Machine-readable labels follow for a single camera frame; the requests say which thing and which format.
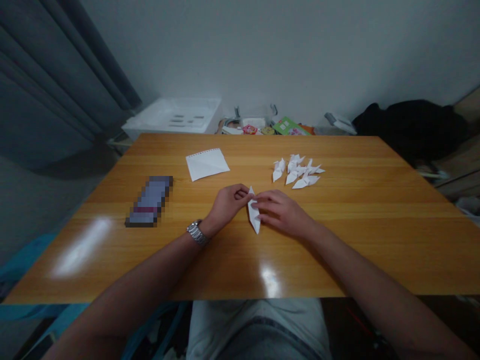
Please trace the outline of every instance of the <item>black bag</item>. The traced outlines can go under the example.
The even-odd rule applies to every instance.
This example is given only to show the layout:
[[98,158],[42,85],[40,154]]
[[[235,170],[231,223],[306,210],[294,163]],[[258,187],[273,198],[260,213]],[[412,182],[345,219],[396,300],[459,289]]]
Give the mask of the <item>black bag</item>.
[[386,110],[371,104],[353,120],[358,135],[379,136],[412,166],[453,153],[469,135],[467,121],[453,106],[426,100],[393,104]]

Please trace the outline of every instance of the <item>right hand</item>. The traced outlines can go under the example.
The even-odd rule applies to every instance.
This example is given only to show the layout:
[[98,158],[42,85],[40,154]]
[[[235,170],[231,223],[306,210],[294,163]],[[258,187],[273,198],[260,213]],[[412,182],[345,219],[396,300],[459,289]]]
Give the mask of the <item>right hand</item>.
[[253,199],[258,202],[252,203],[252,207],[269,212],[258,216],[262,222],[291,236],[308,239],[315,233],[316,228],[321,226],[295,200],[280,190],[264,191]]

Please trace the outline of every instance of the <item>metal watch band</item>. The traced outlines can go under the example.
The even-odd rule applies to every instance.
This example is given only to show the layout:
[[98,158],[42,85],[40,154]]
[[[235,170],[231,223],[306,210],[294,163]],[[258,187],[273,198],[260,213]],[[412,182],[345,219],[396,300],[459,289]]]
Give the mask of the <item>metal watch band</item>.
[[201,247],[204,247],[210,242],[210,239],[206,237],[199,229],[199,224],[202,222],[201,219],[198,219],[197,221],[192,222],[186,230],[188,233],[191,235],[193,240],[200,245]]

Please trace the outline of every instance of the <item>snack package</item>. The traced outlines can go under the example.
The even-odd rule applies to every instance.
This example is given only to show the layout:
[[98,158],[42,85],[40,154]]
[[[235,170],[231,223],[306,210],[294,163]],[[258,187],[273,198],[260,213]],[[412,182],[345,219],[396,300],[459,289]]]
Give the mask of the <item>snack package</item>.
[[257,128],[252,125],[244,126],[243,133],[248,135],[255,135],[257,133]]
[[302,129],[296,122],[284,117],[282,120],[273,125],[273,128],[282,135],[307,135],[312,136]]

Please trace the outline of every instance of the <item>gray curtain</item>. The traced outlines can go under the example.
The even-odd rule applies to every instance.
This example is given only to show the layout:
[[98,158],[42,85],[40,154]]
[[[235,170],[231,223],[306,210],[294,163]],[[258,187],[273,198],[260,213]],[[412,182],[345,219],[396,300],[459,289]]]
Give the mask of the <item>gray curtain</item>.
[[0,1],[0,155],[38,169],[92,147],[141,100],[78,0]]

